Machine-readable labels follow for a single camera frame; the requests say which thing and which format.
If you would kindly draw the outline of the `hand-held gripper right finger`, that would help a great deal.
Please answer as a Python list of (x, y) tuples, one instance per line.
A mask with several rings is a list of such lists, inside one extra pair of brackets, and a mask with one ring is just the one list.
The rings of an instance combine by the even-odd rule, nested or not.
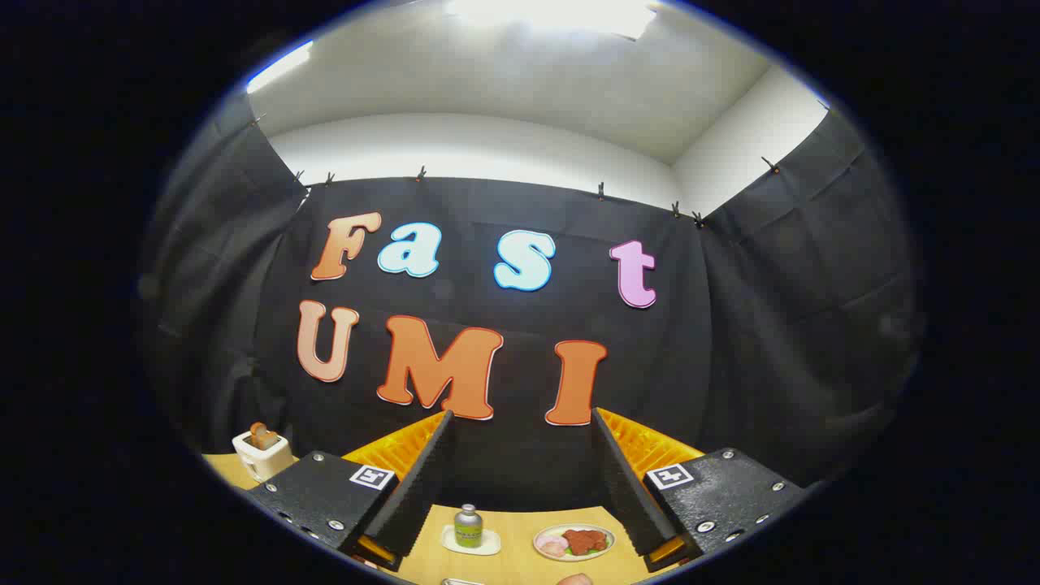
[(807, 497), (737, 448), (701, 452), (601, 408), (591, 429), (606, 507), (650, 573), (749, 540)]

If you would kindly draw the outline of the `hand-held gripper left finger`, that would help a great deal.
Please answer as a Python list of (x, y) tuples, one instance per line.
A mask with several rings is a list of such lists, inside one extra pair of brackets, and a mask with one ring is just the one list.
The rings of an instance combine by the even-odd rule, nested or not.
[(245, 493), (312, 540), (397, 571), (444, 488), (453, 452), (447, 410), (346, 456), (313, 451)]

